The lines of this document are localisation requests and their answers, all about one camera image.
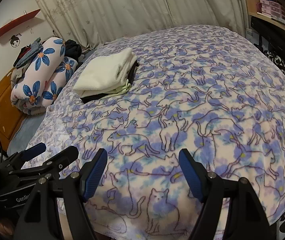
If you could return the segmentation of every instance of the white fleece garment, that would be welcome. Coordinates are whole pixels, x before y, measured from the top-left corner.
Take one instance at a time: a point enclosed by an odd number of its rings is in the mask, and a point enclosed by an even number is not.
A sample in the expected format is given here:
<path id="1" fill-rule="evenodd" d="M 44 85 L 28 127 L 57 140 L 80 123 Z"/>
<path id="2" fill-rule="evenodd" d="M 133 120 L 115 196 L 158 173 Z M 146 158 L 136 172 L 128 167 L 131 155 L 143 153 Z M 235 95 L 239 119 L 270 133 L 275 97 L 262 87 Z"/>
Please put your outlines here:
<path id="1" fill-rule="evenodd" d="M 132 48 L 117 54 L 96 57 L 87 64 L 73 89 L 83 98 L 124 86 L 136 60 L 137 56 Z"/>

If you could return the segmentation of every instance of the wall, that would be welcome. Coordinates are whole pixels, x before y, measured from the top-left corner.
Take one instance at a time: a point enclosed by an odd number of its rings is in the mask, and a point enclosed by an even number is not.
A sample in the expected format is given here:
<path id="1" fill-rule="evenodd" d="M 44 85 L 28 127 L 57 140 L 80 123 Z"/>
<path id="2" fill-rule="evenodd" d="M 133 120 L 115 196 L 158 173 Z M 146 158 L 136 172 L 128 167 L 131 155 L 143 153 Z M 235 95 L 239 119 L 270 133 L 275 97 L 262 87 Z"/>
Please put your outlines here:
<path id="1" fill-rule="evenodd" d="M 31 12 L 39 9 L 35 0 L 2 0 L 0 3 L 0 27 L 22 16 L 24 11 Z M 10 39 L 18 35 L 20 43 L 12 47 Z M 32 43 L 36 38 L 42 40 L 52 36 L 52 30 L 40 11 L 35 18 L 15 27 L 0 37 L 0 80 L 13 67 L 20 49 Z"/>

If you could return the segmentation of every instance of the bedspread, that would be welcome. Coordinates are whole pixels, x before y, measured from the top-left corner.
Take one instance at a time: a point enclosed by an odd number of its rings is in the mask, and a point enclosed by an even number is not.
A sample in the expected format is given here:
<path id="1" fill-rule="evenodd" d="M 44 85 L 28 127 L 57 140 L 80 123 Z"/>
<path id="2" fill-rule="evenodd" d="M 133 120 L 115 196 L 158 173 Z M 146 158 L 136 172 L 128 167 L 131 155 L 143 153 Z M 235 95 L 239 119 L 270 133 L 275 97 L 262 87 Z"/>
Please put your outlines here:
<path id="1" fill-rule="evenodd" d="M 247 177 L 275 222 L 285 210 L 283 73 L 246 39 L 207 25 L 115 41 L 87 62 L 127 47 L 139 63 L 129 93 L 83 104 L 72 90 L 83 64 L 28 145 L 44 142 L 46 152 L 24 167 L 74 145 L 79 158 L 65 177 L 105 148 L 107 167 L 85 205 L 94 229 L 116 239 L 187 239 L 201 210 L 178 163 L 187 148 L 208 171 Z M 227 212 L 228 200 L 216 239 Z"/>

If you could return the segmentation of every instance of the metal screw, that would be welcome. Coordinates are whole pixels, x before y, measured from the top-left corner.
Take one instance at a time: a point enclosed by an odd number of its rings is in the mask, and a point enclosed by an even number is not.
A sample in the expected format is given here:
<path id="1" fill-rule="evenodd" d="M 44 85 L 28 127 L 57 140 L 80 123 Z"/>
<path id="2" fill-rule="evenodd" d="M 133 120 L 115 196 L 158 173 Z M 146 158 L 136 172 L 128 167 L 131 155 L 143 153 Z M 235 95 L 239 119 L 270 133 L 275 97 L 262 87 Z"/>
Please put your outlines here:
<path id="1" fill-rule="evenodd" d="M 217 174 L 212 172 L 212 171 L 210 171 L 210 172 L 208 172 L 208 177 L 211 178 L 211 179 L 214 179 L 215 177 L 217 177 Z"/>
<path id="2" fill-rule="evenodd" d="M 240 182 L 242 184 L 247 184 L 248 183 L 248 180 L 246 178 L 240 178 Z"/>
<path id="3" fill-rule="evenodd" d="M 44 184 L 45 182 L 46 182 L 46 178 L 40 178 L 39 180 L 38 180 L 38 182 L 39 182 L 39 184 Z"/>
<path id="4" fill-rule="evenodd" d="M 70 177 L 72 177 L 73 179 L 77 178 L 79 176 L 79 173 L 77 171 L 74 171 L 70 174 Z"/>

